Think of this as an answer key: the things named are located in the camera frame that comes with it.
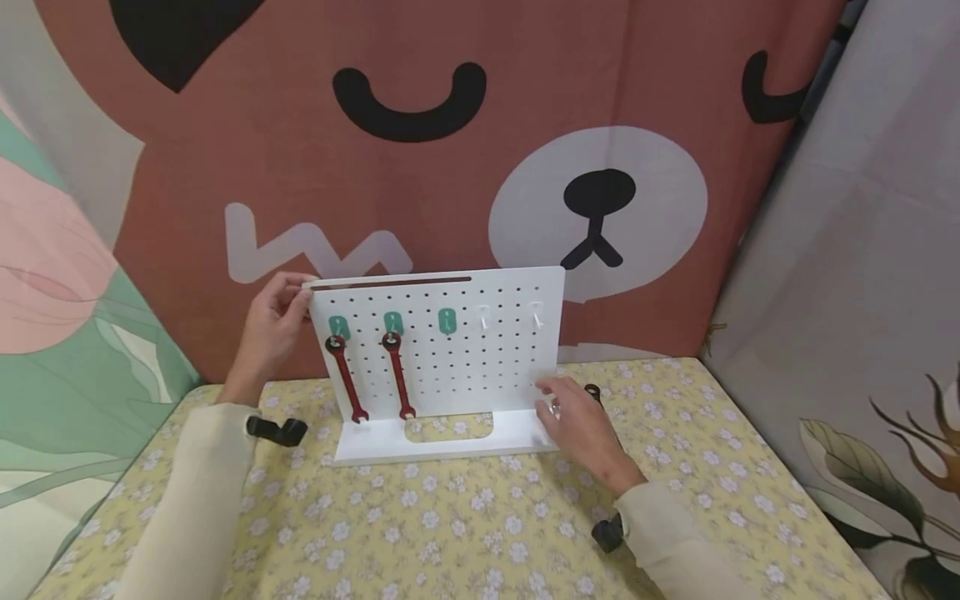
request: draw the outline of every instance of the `pegboard stand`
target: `pegboard stand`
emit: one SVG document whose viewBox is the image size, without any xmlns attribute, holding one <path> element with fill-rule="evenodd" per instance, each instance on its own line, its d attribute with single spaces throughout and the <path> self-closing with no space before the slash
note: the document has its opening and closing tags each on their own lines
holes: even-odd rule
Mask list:
<svg viewBox="0 0 960 600">
<path fill-rule="evenodd" d="M 556 371 L 562 267 L 318 279 L 304 287 L 314 291 L 310 315 L 344 418 L 334 466 L 556 449 L 533 410 L 540 397 L 533 382 Z M 397 385 L 398 372 L 405 385 Z M 400 415 L 413 411 L 490 412 L 493 432 L 410 442 Z"/>
</svg>

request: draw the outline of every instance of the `beige sleeve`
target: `beige sleeve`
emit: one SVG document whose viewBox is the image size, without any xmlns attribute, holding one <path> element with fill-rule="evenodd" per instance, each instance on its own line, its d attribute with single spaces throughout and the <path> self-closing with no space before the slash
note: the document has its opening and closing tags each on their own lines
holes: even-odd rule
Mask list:
<svg viewBox="0 0 960 600">
<path fill-rule="evenodd" d="M 693 517 L 662 482 L 636 486 L 613 503 L 623 534 L 667 600 L 749 600 L 720 549 L 700 538 Z"/>
<path fill-rule="evenodd" d="M 115 600 L 220 598 L 240 494 L 253 461 L 247 418 L 259 414 L 237 404 L 190 413 L 166 491 L 120 579 Z"/>
</svg>

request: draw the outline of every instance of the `tablecloth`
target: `tablecloth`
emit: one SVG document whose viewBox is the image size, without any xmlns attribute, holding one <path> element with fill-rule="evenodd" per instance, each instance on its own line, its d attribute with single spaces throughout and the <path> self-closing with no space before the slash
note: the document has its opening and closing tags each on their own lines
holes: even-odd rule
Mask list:
<svg viewBox="0 0 960 600">
<path fill-rule="evenodd" d="M 624 447 L 761 597 L 887 598 L 699 361 L 560 371 L 601 387 Z M 33 598 L 112 596 L 187 414 L 219 389 L 180 403 Z M 333 468 L 341 417 L 327 380 L 268 384 L 261 407 L 310 430 L 297 448 L 257 445 L 226 599 L 660 597 L 626 545 L 597 548 L 590 529 L 612 515 L 613 498 L 561 453 Z M 489 415 L 407 423 L 423 441 L 490 428 Z"/>
</svg>

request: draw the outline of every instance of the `white zigzag shape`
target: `white zigzag shape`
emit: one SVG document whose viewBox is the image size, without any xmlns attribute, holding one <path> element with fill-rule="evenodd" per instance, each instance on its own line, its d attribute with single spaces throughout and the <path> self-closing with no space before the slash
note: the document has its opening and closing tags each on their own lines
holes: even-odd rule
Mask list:
<svg viewBox="0 0 960 600">
<path fill-rule="evenodd" d="M 300 254 L 305 254 L 317 275 L 326 279 L 361 276 L 377 264 L 391 275 L 413 271 L 410 255 L 389 231 L 374 231 L 341 260 L 324 231 L 313 223 L 297 223 L 258 248 L 253 212 L 245 204 L 228 204 L 224 219 L 227 270 L 237 283 L 253 283 Z"/>
</svg>

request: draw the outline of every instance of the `wrist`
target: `wrist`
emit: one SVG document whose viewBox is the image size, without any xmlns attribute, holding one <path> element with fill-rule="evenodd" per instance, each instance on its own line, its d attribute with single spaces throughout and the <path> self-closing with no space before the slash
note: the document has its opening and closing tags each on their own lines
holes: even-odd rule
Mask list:
<svg viewBox="0 0 960 600">
<path fill-rule="evenodd" d="M 594 475 L 603 482 L 614 497 L 619 498 L 631 488 L 647 483 L 643 471 L 626 452 L 612 457 Z"/>
<path fill-rule="evenodd" d="M 268 377 L 258 371 L 238 370 L 236 366 L 227 374 L 227 381 L 217 397 L 217 403 L 244 404 L 256 408 Z"/>
</svg>

